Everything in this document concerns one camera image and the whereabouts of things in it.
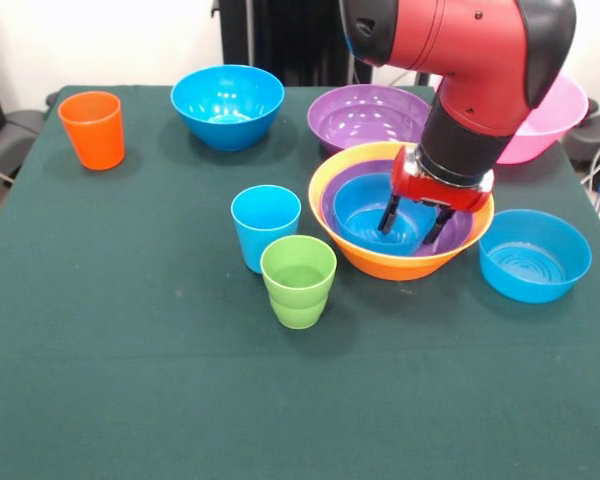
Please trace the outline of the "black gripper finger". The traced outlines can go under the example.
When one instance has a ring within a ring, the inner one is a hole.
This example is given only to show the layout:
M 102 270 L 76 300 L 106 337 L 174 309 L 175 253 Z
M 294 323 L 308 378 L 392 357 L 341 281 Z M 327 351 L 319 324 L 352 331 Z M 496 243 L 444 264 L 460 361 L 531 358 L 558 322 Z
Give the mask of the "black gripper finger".
M 455 211 L 449 206 L 440 205 L 436 207 L 437 216 L 435 222 L 423 239 L 424 245 L 431 245 L 436 242 L 445 225 L 453 218 Z
M 394 194 L 392 194 L 389 198 L 386 209 L 377 227 L 378 231 L 383 235 L 388 235 L 393 228 L 398 213 L 400 200 L 401 197 Z

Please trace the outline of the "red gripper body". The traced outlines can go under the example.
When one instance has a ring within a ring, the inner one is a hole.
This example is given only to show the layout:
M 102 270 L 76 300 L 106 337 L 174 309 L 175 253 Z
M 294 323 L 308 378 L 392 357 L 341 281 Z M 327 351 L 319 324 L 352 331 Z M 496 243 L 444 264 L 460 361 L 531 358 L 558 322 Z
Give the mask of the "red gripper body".
M 476 186 L 453 186 L 426 172 L 418 163 L 420 153 L 418 146 L 402 145 L 399 148 L 390 175 L 393 197 L 471 213 L 477 212 L 487 203 L 495 180 L 492 170 Z

